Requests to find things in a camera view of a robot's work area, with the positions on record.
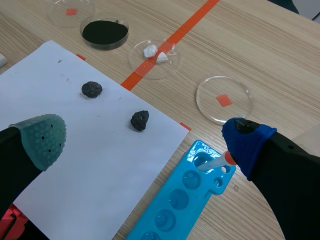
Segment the glass petri dish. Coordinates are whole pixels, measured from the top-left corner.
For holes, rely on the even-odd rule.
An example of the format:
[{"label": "glass petri dish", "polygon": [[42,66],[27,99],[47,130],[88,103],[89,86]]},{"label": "glass petri dish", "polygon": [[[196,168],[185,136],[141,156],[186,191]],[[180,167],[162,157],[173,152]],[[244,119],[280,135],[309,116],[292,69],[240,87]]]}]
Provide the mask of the glass petri dish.
[{"label": "glass petri dish", "polygon": [[[96,43],[90,42],[84,38],[83,32],[84,32],[85,27],[88,24],[95,22],[95,21],[109,21],[109,22],[114,22],[117,24],[124,25],[127,28],[127,33],[123,38],[121,38],[118,41],[115,41],[113,43],[109,43],[109,44],[96,44]],[[105,31],[104,33],[107,35],[110,34],[108,29],[99,29],[98,31],[99,32],[97,32],[96,34],[100,34],[101,31]],[[84,42],[87,43],[90,47],[92,47],[94,49],[113,50],[113,49],[121,47],[127,41],[128,37],[129,37],[129,23],[124,17],[119,16],[117,14],[114,14],[111,12],[101,12],[101,13],[97,13],[97,14],[90,16],[90,17],[86,18],[85,20],[83,20],[83,22],[80,25],[80,34],[81,34]]]},{"label": "glass petri dish", "polygon": [[[158,53],[165,52],[168,57],[168,61],[155,64],[157,60],[156,57],[146,59],[144,56],[144,49],[149,45],[156,45]],[[173,46],[164,40],[144,40],[136,42],[129,52],[128,57],[132,70],[146,79],[151,80],[167,77],[174,73],[181,63],[180,50],[176,46]]]},{"label": "glass petri dish", "polygon": [[58,27],[75,28],[95,11],[95,0],[56,0],[48,9],[48,17]]},{"label": "glass petri dish", "polygon": [[254,107],[249,89],[228,76],[203,80],[196,91],[196,103],[204,116],[219,125],[231,118],[247,118]]}]

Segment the dark stone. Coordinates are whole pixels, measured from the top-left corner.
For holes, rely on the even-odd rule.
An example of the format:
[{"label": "dark stone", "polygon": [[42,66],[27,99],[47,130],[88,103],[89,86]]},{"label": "dark stone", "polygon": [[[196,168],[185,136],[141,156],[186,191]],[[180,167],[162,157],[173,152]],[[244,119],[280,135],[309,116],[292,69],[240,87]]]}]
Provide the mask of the dark stone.
[{"label": "dark stone", "polygon": [[133,114],[130,122],[136,130],[142,131],[146,129],[148,119],[149,119],[148,111],[138,111],[135,114]]},{"label": "dark stone", "polygon": [[94,99],[102,92],[102,86],[95,81],[88,81],[87,83],[83,84],[81,91],[88,98]]}]

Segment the red paper square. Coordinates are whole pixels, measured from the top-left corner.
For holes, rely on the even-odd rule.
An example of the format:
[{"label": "red paper square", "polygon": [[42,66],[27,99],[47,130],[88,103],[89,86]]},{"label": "red paper square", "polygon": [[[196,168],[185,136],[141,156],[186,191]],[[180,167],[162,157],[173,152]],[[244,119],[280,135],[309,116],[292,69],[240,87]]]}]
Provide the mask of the red paper square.
[{"label": "red paper square", "polygon": [[232,104],[227,94],[222,94],[220,96],[217,96],[216,99],[218,100],[218,102],[221,104],[223,108]]},{"label": "red paper square", "polygon": [[65,10],[65,15],[67,15],[67,16],[77,15],[77,11],[78,11],[78,9],[76,9],[76,8],[67,8]]}]

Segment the orange tape strip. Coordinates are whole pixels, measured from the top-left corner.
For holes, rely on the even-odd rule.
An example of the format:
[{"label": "orange tape strip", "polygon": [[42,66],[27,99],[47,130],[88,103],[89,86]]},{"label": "orange tape strip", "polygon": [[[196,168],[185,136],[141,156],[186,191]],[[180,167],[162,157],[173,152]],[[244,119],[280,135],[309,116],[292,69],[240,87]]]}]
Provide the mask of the orange tape strip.
[{"label": "orange tape strip", "polygon": [[86,58],[85,58],[84,56],[81,56],[80,54],[77,54],[76,56],[77,56],[78,58],[81,58],[83,61],[86,60]]},{"label": "orange tape strip", "polygon": [[180,122],[180,125],[181,125],[182,127],[185,127],[187,130],[189,130],[189,132],[191,131],[191,128],[188,127],[187,125],[185,125],[183,122]]},{"label": "orange tape strip", "polygon": [[[198,9],[181,27],[177,29],[159,48],[158,53],[168,52],[171,46],[176,45],[220,0],[208,0]],[[135,71],[130,74],[121,84],[122,87],[131,91],[141,79],[154,67],[154,60],[145,60]]]}]

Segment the wood grain surface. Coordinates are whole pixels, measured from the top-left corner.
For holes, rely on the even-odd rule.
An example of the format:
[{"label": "wood grain surface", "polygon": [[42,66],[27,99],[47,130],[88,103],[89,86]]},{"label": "wood grain surface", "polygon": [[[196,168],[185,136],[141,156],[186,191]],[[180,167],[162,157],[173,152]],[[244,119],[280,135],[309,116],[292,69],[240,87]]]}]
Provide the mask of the wood grain surface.
[{"label": "wood grain surface", "polygon": [[[43,42],[54,40],[81,54],[90,65],[121,84],[132,72],[128,54],[134,42],[168,38],[205,0],[96,0],[99,12],[118,13],[129,22],[128,41],[112,51],[87,46],[77,27],[53,25],[47,18],[50,3],[0,1],[0,53],[9,61],[0,73]],[[192,131],[115,240],[124,239],[129,233],[194,140],[203,140],[220,152],[226,150],[221,126],[205,118],[196,105],[196,90],[204,78],[222,75],[243,82],[254,98],[249,118],[276,127],[290,139],[319,123],[317,23],[266,0],[221,0],[177,46],[182,54],[177,72],[162,80],[142,79],[132,92]],[[268,203],[237,169],[224,194],[210,198],[187,239],[283,240],[284,237]]]}]

